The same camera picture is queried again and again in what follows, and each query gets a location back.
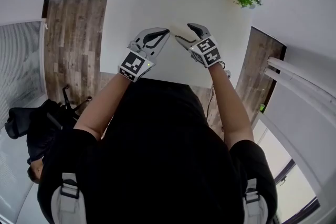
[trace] cable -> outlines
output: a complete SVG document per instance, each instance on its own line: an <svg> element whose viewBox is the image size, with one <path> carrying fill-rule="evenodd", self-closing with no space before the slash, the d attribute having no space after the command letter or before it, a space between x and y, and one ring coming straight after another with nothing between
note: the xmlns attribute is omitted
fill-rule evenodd
<svg viewBox="0 0 336 224"><path fill-rule="evenodd" d="M223 62L223 61L219 61L219 63L220 64L222 64L223 66L223 70L225 69L225 63ZM208 108L207 108L207 110L206 110L206 120L208 120L208 116L209 116L209 108L210 108L210 103L211 103L211 101L212 101L212 99L213 99L213 97L214 97L214 84L212 83L212 85L211 85L211 89L210 89L210 100L209 100L209 104L208 104Z"/></svg>

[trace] floor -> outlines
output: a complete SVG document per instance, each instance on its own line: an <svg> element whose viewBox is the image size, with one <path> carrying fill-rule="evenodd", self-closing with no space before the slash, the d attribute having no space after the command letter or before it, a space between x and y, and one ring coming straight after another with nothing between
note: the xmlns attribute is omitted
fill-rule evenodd
<svg viewBox="0 0 336 224"><path fill-rule="evenodd" d="M62 102L61 88L70 85L74 104L94 97L113 77L99 71L100 45L107 0L50 0L45 31L45 74L50 99ZM252 28L237 92L251 121L264 103L272 80L263 73L269 56L279 58L283 45ZM210 89L192 87L206 113ZM221 137L216 97L209 107L209 126Z"/></svg>

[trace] white table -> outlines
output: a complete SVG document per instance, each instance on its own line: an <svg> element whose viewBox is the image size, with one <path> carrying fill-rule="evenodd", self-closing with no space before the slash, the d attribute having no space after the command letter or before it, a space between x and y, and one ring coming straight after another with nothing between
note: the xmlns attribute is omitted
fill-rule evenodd
<svg viewBox="0 0 336 224"><path fill-rule="evenodd" d="M251 29L252 11L227 0L108 0L101 43L100 71L117 73L128 43L142 30L165 27L190 40L198 37L187 23L206 26L214 35L222 60L235 87L242 69ZM211 87L208 71L171 35L157 57L157 65L144 77Z"/></svg>

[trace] window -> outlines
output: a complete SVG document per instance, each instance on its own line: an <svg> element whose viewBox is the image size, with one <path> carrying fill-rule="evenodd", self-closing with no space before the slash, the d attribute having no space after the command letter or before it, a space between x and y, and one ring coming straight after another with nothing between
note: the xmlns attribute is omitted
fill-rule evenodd
<svg viewBox="0 0 336 224"><path fill-rule="evenodd" d="M39 60L41 22L0 26L0 128L8 110L42 96Z"/></svg>
<svg viewBox="0 0 336 224"><path fill-rule="evenodd" d="M264 150L278 192L276 223L294 224L309 216L320 204L298 165L259 119L253 130L255 142Z"/></svg>

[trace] white pipe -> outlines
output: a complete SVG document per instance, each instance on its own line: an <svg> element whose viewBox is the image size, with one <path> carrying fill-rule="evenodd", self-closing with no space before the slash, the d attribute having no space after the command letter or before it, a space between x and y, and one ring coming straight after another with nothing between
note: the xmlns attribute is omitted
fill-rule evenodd
<svg viewBox="0 0 336 224"><path fill-rule="evenodd" d="M320 81L316 81L316 79L312 78L311 76L309 76L309 74L307 74L305 71L303 71L302 69L291 65L290 63L281 61L279 59L276 59L274 57L269 57L267 59L267 63L273 63L283 69L286 69L296 75L298 75L299 77L302 77L303 79L306 79L307 81L315 84L317 87L323 89L325 92L327 92L328 94L330 94L333 97L336 97L336 92L334 91L334 89L326 86L325 84L322 84Z"/></svg>
<svg viewBox="0 0 336 224"><path fill-rule="evenodd" d="M301 82L302 84L306 85L308 88L312 89L313 91L315 91L316 93L320 94L322 97L324 97L328 103L331 103L333 105L335 105L335 108L336 108L336 98L334 96L332 96L330 93L324 91L322 88L320 88L319 86L311 83L310 81L304 79L303 77L301 76L298 76L296 75L295 73L273 63L272 61L269 61L267 60L267 63L272 66L272 67L275 67L276 69L279 69L281 72L291 76L291 79L296 79L297 81Z"/></svg>
<svg viewBox="0 0 336 224"><path fill-rule="evenodd" d="M282 78L278 73L265 69L264 73L278 81L281 85L294 92L298 97L304 99L308 104L314 107L321 115L323 115L336 128L336 113L331 111L325 104L318 101L316 98L310 96L305 91L298 88L292 82Z"/></svg>

